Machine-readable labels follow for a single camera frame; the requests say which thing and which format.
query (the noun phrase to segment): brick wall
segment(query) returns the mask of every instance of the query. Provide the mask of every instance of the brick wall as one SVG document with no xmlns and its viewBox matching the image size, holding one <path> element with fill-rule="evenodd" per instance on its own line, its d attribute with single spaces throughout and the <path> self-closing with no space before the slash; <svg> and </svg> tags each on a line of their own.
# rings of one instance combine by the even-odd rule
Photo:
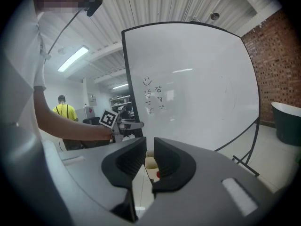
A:
<svg viewBox="0 0 301 226">
<path fill-rule="evenodd" d="M 301 43 L 282 10 L 242 37 L 261 95 L 261 122 L 274 122 L 271 102 L 301 107 Z"/>
</svg>

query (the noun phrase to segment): person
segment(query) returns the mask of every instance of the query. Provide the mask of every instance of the person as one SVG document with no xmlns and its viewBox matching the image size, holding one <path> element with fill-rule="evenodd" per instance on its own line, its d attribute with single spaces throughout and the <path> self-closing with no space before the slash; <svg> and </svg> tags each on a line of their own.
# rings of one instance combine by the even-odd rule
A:
<svg viewBox="0 0 301 226">
<path fill-rule="evenodd" d="M 0 40 L 1 122 L 14 124 L 41 138 L 39 128 L 55 137 L 72 140 L 108 140 L 111 129 L 69 120 L 49 109 L 43 69 L 48 57 L 39 30 L 44 11 L 79 9 L 89 0 L 23 0 Z"/>
<path fill-rule="evenodd" d="M 63 95 L 58 97 L 58 105 L 52 111 L 67 119 L 79 121 L 75 109 L 71 105 L 66 104 L 66 98 Z"/>
</svg>

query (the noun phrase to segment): white sleeve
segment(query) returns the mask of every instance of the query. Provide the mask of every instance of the white sleeve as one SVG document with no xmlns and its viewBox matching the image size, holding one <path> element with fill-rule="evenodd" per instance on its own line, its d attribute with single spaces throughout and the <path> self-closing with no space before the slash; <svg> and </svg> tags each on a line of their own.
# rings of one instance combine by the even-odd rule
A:
<svg viewBox="0 0 301 226">
<path fill-rule="evenodd" d="M 41 63 L 41 65 L 37 69 L 33 86 L 34 87 L 42 86 L 43 90 L 46 90 L 46 85 L 45 85 L 45 81 L 44 81 L 44 61 Z"/>
</svg>

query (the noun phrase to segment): fluorescent light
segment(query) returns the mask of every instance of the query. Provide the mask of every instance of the fluorescent light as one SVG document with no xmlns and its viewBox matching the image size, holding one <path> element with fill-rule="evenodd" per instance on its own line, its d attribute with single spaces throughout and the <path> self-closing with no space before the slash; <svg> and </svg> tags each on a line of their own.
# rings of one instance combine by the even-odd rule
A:
<svg viewBox="0 0 301 226">
<path fill-rule="evenodd" d="M 118 88 L 120 88 L 120 87 L 124 87 L 124 86 L 126 86 L 126 85 L 128 85 L 128 84 L 125 84 L 125 85 L 120 85 L 120 86 L 114 87 L 113 89 L 118 89 Z"/>
<path fill-rule="evenodd" d="M 184 71 L 189 71 L 189 70 L 192 70 L 192 69 L 176 70 L 176 71 L 173 71 L 173 73 L 184 72 Z"/>
<path fill-rule="evenodd" d="M 57 70 L 58 72 L 64 72 L 73 62 L 75 62 L 78 58 L 87 53 L 89 49 L 86 47 L 81 47 L 77 52 L 75 52 L 70 58 L 67 59 L 65 63 Z"/>
</svg>

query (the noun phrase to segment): shelf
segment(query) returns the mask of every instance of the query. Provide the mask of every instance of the shelf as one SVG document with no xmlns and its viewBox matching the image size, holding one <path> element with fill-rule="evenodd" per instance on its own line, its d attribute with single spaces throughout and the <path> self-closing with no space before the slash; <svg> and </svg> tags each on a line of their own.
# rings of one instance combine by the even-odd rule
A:
<svg viewBox="0 0 301 226">
<path fill-rule="evenodd" d="M 126 104 L 129 104 L 129 103 L 132 103 L 132 102 L 130 101 L 130 102 L 122 103 L 122 104 L 119 104 L 119 105 L 112 105 L 111 107 L 122 106 L 122 105 L 126 105 Z"/>
<path fill-rule="evenodd" d="M 124 99 L 124 98 L 128 98 L 128 97 L 130 97 L 130 96 L 123 96 L 123 97 L 119 97 L 119 98 L 117 98 L 117 99 L 112 99 L 112 100 L 110 100 L 110 101 L 120 100 L 120 99 Z"/>
</svg>

